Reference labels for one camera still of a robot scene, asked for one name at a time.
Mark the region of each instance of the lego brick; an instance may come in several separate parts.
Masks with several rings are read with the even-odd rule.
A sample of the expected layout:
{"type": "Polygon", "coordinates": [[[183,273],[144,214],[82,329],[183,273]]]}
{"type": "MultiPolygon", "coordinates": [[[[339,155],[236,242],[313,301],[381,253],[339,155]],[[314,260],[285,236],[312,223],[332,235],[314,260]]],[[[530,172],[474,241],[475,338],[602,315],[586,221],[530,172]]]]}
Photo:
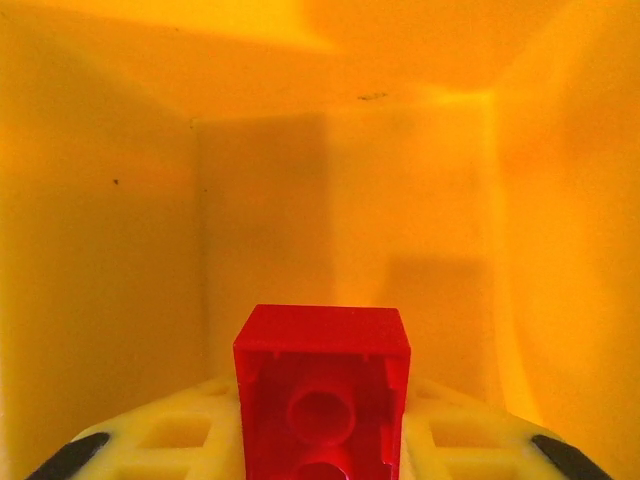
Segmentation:
{"type": "Polygon", "coordinates": [[[410,347],[395,309],[258,305],[234,344],[247,480],[396,480],[410,347]]]}

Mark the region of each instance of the yellow wall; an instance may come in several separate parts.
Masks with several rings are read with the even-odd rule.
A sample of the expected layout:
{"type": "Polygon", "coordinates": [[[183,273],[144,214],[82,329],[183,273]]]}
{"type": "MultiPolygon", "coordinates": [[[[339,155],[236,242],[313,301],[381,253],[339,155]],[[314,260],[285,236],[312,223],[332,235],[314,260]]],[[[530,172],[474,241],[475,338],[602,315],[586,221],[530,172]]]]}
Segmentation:
{"type": "Polygon", "coordinates": [[[53,38],[0,39],[2,413],[24,478],[204,377],[202,245],[187,122],[53,38]]]}
{"type": "Polygon", "coordinates": [[[634,478],[640,438],[638,20],[576,2],[496,97],[526,375],[544,422],[614,478],[634,478]]]}

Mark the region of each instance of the black rubber edge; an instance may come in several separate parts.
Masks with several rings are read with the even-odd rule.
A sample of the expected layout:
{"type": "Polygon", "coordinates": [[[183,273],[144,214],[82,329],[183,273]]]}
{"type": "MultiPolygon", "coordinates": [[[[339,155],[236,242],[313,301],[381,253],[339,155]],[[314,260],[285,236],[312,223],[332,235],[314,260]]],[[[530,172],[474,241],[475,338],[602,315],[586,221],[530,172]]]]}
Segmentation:
{"type": "Polygon", "coordinates": [[[569,480],[613,480],[576,447],[546,435],[535,435],[531,443],[569,480]]]}
{"type": "Polygon", "coordinates": [[[108,433],[100,432],[67,443],[26,480],[69,480],[107,444],[110,438],[111,435],[108,433]]]}

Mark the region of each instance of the red lego brick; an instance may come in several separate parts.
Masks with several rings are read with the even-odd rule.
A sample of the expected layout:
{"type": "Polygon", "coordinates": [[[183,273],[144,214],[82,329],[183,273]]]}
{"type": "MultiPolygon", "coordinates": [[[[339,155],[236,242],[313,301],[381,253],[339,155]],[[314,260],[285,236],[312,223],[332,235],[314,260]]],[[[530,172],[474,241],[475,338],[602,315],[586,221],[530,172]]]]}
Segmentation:
{"type": "Polygon", "coordinates": [[[258,305],[234,344],[247,480],[397,480],[398,311],[258,305]]]}

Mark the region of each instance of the dark spot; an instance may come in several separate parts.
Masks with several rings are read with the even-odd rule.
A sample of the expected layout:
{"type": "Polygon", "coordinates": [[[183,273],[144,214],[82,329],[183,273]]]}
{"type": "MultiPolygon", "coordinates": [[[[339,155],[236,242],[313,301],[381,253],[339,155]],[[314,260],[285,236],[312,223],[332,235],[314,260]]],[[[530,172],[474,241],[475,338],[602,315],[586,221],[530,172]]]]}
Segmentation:
{"type": "Polygon", "coordinates": [[[379,100],[381,98],[384,98],[386,96],[388,96],[388,93],[385,92],[376,92],[376,93],[370,93],[368,95],[360,95],[358,97],[358,100],[364,100],[365,102],[371,101],[371,100],[379,100]]]}
{"type": "Polygon", "coordinates": [[[535,435],[531,443],[569,480],[612,480],[576,447],[546,435],[535,435]]]}
{"type": "Polygon", "coordinates": [[[100,432],[67,443],[27,480],[69,480],[107,444],[109,438],[108,433],[100,432]]]}

